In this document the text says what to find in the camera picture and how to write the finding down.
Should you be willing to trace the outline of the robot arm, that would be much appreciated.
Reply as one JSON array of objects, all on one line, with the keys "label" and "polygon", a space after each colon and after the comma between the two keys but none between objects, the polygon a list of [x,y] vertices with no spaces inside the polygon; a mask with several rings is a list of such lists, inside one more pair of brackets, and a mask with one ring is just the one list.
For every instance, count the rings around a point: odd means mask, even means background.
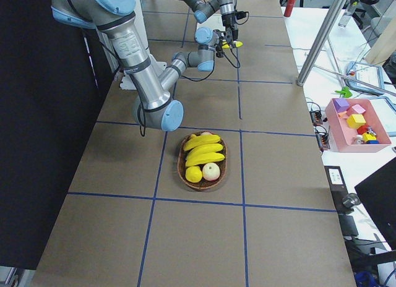
[{"label": "robot arm", "polygon": [[141,127],[176,130],[183,120],[184,109],[180,101],[172,98],[169,89],[189,67],[213,70],[215,52],[222,50],[223,42],[229,45],[233,42],[233,0],[182,1],[194,11],[200,23],[220,11],[225,29],[198,28],[197,51],[175,54],[170,65],[157,72],[135,26],[137,0],[51,0],[53,17],[58,22],[97,29],[108,36],[116,59],[137,89],[133,117]]},{"label": "robot arm", "polygon": [[196,42],[208,45],[214,36],[219,42],[225,42],[230,49],[236,48],[238,40],[237,10],[234,0],[178,0],[185,2],[193,11],[194,17],[199,24],[206,22],[217,11],[220,11],[224,30],[213,31],[208,27],[199,27],[196,34]]}]

